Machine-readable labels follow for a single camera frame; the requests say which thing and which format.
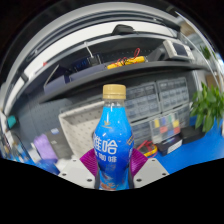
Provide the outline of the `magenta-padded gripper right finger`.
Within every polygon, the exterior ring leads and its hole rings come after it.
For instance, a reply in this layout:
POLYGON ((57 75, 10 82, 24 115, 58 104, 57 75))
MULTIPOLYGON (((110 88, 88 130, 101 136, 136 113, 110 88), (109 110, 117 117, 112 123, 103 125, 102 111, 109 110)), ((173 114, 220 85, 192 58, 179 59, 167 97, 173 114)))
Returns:
POLYGON ((128 172, 130 189, 146 186, 168 175, 168 171, 156 158, 147 158, 138 150, 133 150, 128 172))

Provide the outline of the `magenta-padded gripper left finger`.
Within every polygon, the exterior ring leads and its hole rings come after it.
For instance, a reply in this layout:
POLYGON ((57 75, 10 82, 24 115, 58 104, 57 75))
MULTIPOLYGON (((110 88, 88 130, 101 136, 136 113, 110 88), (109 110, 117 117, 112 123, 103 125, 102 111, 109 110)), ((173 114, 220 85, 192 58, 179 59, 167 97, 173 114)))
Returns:
POLYGON ((73 156, 59 177, 84 188, 96 189, 99 186, 99 176, 94 150, 89 150, 80 158, 73 156))

